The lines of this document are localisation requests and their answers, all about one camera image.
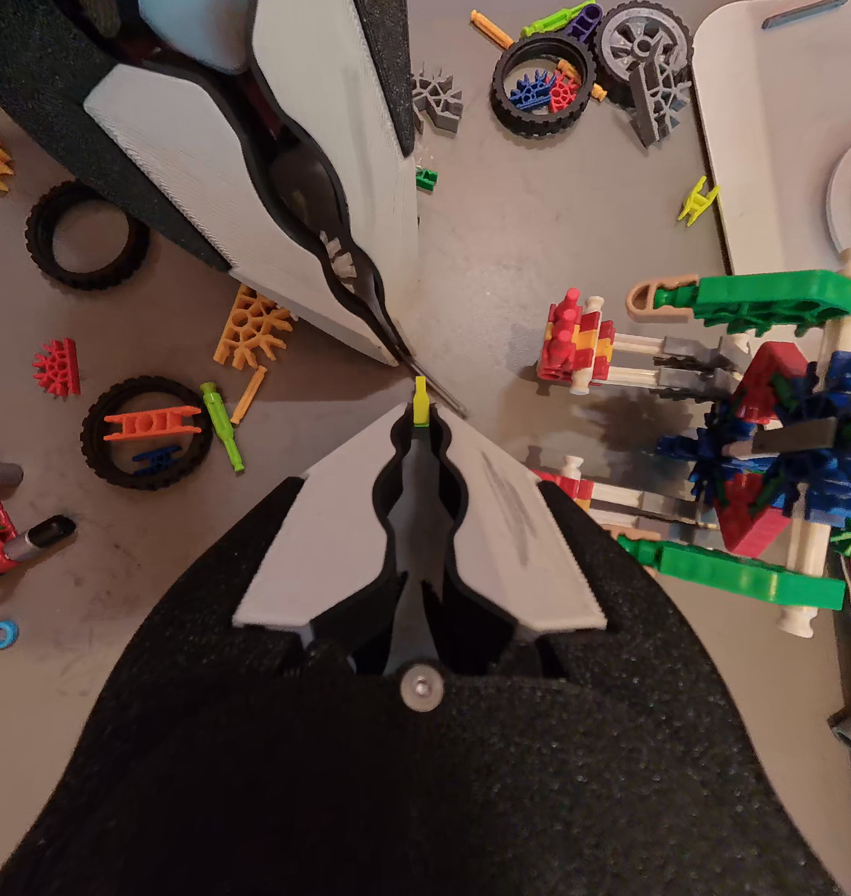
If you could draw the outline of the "small blue connector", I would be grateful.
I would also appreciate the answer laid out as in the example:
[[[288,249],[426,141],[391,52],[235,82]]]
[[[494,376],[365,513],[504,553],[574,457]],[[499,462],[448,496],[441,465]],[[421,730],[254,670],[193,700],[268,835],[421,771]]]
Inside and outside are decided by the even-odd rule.
[[[179,444],[170,444],[136,454],[131,458],[135,468],[132,476],[157,476],[166,472],[180,459],[183,448]]]

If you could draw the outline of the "grey blue bar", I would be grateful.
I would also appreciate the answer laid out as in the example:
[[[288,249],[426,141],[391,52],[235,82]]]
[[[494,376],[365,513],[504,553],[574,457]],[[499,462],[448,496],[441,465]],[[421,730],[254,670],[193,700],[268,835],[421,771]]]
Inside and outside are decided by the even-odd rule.
[[[784,10],[765,18],[760,26],[769,30],[796,23],[816,15],[825,14],[845,6],[847,1],[815,1],[793,9]]]

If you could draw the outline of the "orange ladder piece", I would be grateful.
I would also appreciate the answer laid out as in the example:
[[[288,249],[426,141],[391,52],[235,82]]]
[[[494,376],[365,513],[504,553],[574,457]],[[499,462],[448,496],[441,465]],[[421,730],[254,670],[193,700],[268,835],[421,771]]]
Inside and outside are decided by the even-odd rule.
[[[105,416],[106,424],[116,426],[118,429],[104,434],[103,440],[105,442],[132,442],[185,434],[200,434],[201,428],[192,424],[198,414],[200,414],[199,408],[182,406]]]

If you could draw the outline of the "thin grey rod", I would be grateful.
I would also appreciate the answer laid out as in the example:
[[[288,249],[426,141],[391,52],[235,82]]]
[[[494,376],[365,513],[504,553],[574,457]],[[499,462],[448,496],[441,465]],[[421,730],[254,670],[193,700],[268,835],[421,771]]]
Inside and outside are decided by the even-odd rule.
[[[468,409],[464,406],[463,403],[459,402],[452,393],[446,389],[443,385],[441,385],[432,375],[429,373],[418,361],[415,357],[410,355],[408,352],[397,350],[394,351],[395,357],[397,358],[398,363],[403,364],[407,369],[409,369],[413,374],[420,375],[425,377],[426,385],[431,388],[431,391],[437,396],[438,399],[443,402],[443,404],[451,409],[454,413],[456,413],[459,417],[466,420],[469,416]]]

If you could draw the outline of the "white board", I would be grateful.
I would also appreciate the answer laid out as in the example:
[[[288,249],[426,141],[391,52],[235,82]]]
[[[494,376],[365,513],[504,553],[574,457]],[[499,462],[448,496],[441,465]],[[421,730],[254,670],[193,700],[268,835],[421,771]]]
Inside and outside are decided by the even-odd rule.
[[[692,75],[735,274],[836,270],[825,200],[851,147],[851,2],[762,30],[809,2],[733,2],[693,39]]]

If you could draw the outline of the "grey spoked toy wheel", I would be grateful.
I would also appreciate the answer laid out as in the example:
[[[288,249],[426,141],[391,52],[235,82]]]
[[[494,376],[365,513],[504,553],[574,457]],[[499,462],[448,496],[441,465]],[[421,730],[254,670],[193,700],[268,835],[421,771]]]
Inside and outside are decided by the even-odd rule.
[[[598,83],[610,99],[628,97],[630,75],[648,60],[656,39],[662,58],[678,72],[691,63],[692,37],[685,22],[654,2],[625,2],[611,8],[590,38]]]

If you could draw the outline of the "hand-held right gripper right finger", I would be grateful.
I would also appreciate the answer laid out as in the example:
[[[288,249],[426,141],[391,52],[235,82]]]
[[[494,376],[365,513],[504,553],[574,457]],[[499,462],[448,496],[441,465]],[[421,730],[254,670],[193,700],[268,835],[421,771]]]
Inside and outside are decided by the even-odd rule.
[[[449,583],[531,636],[606,629],[543,481],[448,409],[433,409],[432,440]]]

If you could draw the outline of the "blue fan connector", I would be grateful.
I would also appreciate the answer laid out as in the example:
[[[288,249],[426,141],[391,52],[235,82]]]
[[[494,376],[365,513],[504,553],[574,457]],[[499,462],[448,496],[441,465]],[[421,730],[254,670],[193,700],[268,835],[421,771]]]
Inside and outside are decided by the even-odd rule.
[[[548,70],[535,70],[533,78],[525,73],[510,91],[509,100],[520,111],[533,114],[536,110],[549,108],[555,83],[556,74]]]

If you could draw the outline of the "short orange rod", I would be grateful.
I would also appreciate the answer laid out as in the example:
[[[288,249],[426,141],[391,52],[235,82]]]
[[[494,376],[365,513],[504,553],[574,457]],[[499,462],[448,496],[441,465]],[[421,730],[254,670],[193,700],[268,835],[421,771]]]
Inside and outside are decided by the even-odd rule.
[[[503,51],[509,49],[516,42],[508,33],[476,9],[471,11],[470,22],[477,31]]]
[[[581,78],[577,69],[570,62],[560,58],[556,64],[556,69],[557,72],[563,76],[563,78],[567,78],[572,82],[572,85],[576,91],[580,90],[583,79]],[[602,102],[606,99],[608,94],[603,87],[599,86],[598,84],[594,84],[591,88],[590,95],[596,101]]]
[[[240,425],[240,422],[246,416],[248,410],[252,406],[252,402],[254,401],[254,398],[256,397],[256,395],[266,377],[266,374],[267,374],[267,368],[264,365],[260,364],[258,367],[255,368],[252,378],[250,379],[249,383],[247,384],[246,388],[244,389],[244,392],[242,393],[240,400],[236,404],[236,406],[233,410],[232,416],[230,418],[231,423],[234,426]]]

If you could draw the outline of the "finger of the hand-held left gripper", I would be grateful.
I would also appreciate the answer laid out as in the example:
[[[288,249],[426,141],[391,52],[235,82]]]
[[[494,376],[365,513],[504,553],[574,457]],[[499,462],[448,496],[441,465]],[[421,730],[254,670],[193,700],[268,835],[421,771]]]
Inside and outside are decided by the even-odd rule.
[[[415,358],[397,330],[419,296],[415,163],[397,138],[354,2],[257,2],[251,51],[279,110],[324,154],[350,239],[379,275],[393,348]]]
[[[349,347],[398,361],[373,325],[339,300],[325,246],[291,232],[267,175],[256,185],[240,136],[191,80],[118,64],[84,110],[226,259],[230,274]]]

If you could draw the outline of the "dark grey snowflake connector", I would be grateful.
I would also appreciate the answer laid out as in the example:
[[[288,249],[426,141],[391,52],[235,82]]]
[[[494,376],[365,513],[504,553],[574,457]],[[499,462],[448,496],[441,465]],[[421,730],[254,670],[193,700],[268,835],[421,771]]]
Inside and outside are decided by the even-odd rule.
[[[454,88],[453,75],[443,75],[442,69],[426,74],[410,74],[414,124],[419,135],[424,133],[424,123],[430,120],[434,127],[450,134],[457,134],[464,111],[462,90]]]

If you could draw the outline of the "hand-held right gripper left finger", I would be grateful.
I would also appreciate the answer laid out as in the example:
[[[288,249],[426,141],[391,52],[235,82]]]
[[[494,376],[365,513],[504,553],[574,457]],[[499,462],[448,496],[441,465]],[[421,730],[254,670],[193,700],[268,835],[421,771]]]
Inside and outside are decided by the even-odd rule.
[[[407,451],[403,404],[318,461],[232,617],[234,626],[363,648],[389,632],[402,583],[387,515]]]

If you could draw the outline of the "grey lattice connector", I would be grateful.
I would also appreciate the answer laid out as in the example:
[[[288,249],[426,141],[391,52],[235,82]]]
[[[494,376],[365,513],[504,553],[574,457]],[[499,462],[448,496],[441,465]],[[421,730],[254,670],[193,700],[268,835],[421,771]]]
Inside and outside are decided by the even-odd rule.
[[[690,103],[691,80],[686,63],[678,61],[677,46],[658,34],[646,59],[630,75],[634,102],[633,127],[646,148],[666,139],[678,126],[678,113]]]

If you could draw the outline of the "empty black toy tyre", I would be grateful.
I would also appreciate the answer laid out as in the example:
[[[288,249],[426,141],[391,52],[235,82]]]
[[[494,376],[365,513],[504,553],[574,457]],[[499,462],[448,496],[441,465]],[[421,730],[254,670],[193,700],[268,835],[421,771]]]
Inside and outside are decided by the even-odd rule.
[[[125,211],[128,237],[113,261],[88,273],[65,269],[53,249],[55,231],[68,211],[92,202],[108,200],[80,181],[56,185],[31,209],[25,230],[27,250],[36,266],[62,285],[84,292],[106,290],[130,279],[145,262],[151,242],[150,227]]]

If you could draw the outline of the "light green rod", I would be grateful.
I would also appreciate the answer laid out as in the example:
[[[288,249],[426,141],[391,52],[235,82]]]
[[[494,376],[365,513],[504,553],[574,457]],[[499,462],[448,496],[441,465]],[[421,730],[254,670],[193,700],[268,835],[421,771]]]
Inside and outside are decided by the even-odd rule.
[[[232,469],[236,473],[243,472],[244,463],[235,441],[233,425],[217,385],[214,382],[206,382],[202,383],[199,388],[215,432],[225,447]]]
[[[575,6],[562,7],[522,28],[520,37],[524,39],[537,34],[560,31],[574,21],[585,7],[592,6],[595,3],[595,1],[580,1]]]

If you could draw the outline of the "multicolour construction toy model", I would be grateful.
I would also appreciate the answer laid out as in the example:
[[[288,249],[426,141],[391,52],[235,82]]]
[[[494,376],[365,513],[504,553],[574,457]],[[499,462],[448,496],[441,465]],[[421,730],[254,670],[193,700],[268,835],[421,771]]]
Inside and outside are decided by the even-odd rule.
[[[577,396],[609,385],[709,405],[694,436],[655,446],[689,465],[689,498],[600,484],[573,456],[535,474],[649,571],[778,606],[804,639],[851,581],[827,573],[831,551],[851,564],[851,247],[841,264],[647,280],[626,297],[634,322],[725,327],[713,346],[626,334],[573,287],[549,308],[535,365]]]

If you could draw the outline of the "orange lattice connector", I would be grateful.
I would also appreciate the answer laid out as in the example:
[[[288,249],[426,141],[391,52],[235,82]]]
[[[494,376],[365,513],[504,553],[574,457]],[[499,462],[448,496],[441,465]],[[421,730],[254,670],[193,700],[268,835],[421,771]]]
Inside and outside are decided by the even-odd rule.
[[[258,353],[270,361],[275,360],[275,349],[286,349],[279,332],[291,332],[291,312],[258,291],[241,284],[232,304],[229,317],[214,353],[217,364],[230,362],[242,370],[246,366],[260,368]]]

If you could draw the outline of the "white snowflake connector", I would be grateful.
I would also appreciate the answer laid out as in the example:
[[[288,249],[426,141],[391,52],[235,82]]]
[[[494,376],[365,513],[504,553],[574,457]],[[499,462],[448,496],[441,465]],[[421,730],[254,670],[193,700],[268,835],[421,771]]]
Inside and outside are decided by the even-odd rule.
[[[334,274],[342,282],[355,280],[357,273],[352,253],[343,249],[339,238],[329,238],[324,230],[319,232],[319,239],[326,247],[330,265]]]

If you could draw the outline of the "red half-round connector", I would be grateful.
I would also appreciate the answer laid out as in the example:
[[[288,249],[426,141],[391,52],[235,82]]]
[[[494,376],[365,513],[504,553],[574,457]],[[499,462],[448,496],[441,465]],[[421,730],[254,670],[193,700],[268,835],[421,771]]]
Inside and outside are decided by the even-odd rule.
[[[32,367],[39,387],[50,395],[64,399],[81,394],[77,348],[71,338],[44,344]]]

